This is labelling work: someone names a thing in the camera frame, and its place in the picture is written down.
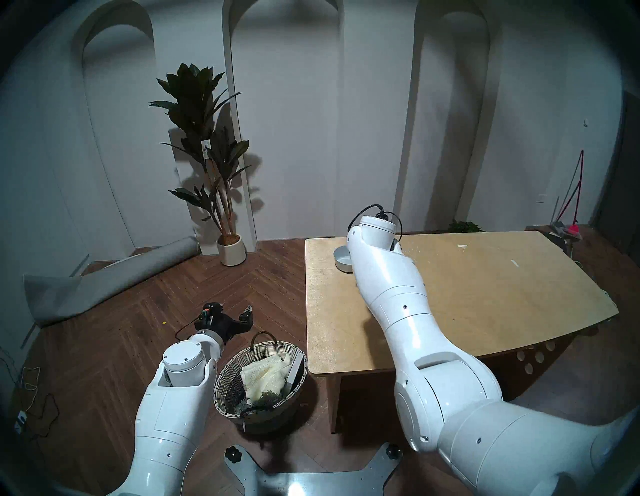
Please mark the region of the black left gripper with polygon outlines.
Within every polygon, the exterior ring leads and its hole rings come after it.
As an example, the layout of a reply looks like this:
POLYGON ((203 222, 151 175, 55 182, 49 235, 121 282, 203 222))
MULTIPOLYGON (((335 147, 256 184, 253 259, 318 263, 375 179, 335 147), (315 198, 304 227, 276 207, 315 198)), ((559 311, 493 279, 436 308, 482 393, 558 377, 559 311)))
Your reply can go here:
POLYGON ((224 344, 231 338, 249 332, 253 327, 253 308, 248 305, 237 320, 223 313, 223 303, 206 303, 206 311, 201 311, 195 319, 197 332, 213 332, 224 344))

